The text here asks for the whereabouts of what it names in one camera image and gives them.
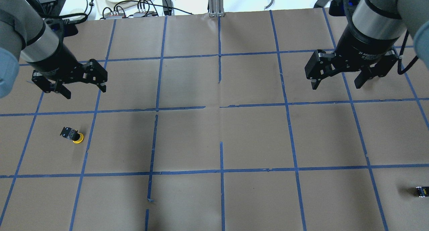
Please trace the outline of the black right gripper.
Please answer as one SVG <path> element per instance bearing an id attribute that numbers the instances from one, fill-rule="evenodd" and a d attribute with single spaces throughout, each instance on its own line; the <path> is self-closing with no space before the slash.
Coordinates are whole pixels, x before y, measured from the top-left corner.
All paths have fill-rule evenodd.
<path id="1" fill-rule="evenodd" d="M 398 39 L 378 40 L 345 30 L 332 53 L 320 49 L 313 52 L 305 65 L 305 76 L 311 82 L 321 82 L 339 73 L 357 71 L 359 75 L 355 82 L 385 77 L 399 59 L 393 49 Z"/>

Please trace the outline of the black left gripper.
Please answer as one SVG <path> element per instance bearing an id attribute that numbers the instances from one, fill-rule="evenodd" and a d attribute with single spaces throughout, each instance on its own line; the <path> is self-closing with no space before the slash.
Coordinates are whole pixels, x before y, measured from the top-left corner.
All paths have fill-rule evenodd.
<path id="1" fill-rule="evenodd" d="M 108 73 L 95 59 L 79 63 L 68 50 L 60 50 L 45 60 L 31 63 L 34 68 L 32 81 L 43 92 L 55 92 L 71 99 L 71 92 L 65 84 L 87 83 L 98 86 L 106 92 Z"/>

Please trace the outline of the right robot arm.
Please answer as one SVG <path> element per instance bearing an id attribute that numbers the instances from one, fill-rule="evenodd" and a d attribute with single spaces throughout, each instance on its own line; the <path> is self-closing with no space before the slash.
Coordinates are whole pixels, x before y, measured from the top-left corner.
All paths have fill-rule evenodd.
<path id="1" fill-rule="evenodd" d="M 405 32 L 417 58 L 428 65 L 428 0 L 332 0 L 328 13 L 345 16 L 348 23 L 332 53 L 316 50 L 306 64 L 312 89 L 343 72 L 359 72 L 356 88 L 386 76 L 400 60 L 393 46 Z"/>

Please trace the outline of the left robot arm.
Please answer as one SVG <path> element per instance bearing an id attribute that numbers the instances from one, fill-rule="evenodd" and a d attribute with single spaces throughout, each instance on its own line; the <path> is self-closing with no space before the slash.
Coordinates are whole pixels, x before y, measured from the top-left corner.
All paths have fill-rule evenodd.
<path id="1" fill-rule="evenodd" d="M 81 64 L 63 43 L 73 35 L 61 16 L 38 13 L 31 0 L 1 0 L 1 97 L 12 91 L 22 59 L 43 92 L 71 98 L 70 83 L 90 83 L 106 92 L 107 71 L 94 59 Z"/>

